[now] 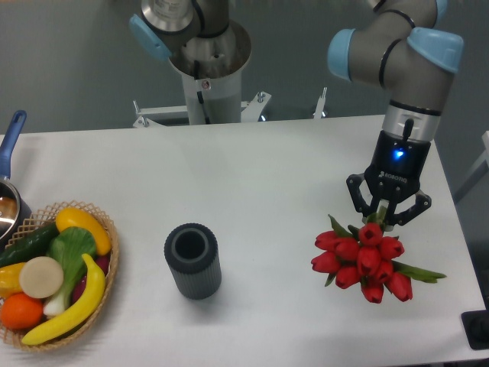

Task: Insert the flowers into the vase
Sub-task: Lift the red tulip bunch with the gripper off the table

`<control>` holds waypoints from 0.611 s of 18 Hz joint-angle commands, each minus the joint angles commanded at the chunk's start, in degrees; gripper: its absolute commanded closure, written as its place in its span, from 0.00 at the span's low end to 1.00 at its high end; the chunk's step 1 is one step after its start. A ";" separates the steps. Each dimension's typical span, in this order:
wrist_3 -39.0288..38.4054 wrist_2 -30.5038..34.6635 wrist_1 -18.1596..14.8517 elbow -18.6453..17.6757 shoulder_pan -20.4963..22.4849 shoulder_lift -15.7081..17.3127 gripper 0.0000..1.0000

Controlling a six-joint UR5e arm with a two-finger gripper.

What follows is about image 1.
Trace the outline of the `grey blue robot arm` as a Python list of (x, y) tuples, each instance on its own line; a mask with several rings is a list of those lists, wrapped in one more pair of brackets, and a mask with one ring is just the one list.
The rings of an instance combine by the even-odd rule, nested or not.
[[(372, 1), (375, 20), (343, 29), (327, 52), (329, 71), (391, 93), (370, 165), (347, 180), (364, 220), (403, 226), (431, 206), (420, 176), (464, 48), (440, 31), (444, 1)], [(193, 125), (252, 122), (261, 107), (241, 104), (241, 73), (251, 56), (247, 31), (226, 1), (144, 1), (129, 21), (136, 41), (181, 75)]]

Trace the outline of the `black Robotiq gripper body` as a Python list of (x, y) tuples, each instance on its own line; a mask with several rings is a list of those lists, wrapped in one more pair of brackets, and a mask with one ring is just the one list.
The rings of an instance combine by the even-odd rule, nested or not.
[(371, 164), (364, 172), (372, 197), (406, 200), (417, 193), (430, 147), (428, 141), (404, 141), (381, 131)]

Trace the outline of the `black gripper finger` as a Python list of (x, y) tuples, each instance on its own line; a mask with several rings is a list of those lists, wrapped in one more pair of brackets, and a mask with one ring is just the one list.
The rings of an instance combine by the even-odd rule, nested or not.
[(389, 231), (395, 226), (404, 226), (421, 213), (425, 212), (432, 205), (432, 199), (421, 190), (414, 194), (414, 204), (408, 209), (395, 213), (397, 206), (401, 203), (401, 191), (396, 190), (389, 201)]
[(379, 221), (381, 219), (379, 205), (382, 194), (382, 183), (374, 186), (374, 188), (368, 187), (369, 193), (371, 194), (371, 201), (367, 203), (361, 192), (361, 185), (365, 182), (364, 174), (351, 174), (346, 179), (351, 200), (356, 212), (362, 214), (363, 222), (368, 222), (369, 220)]

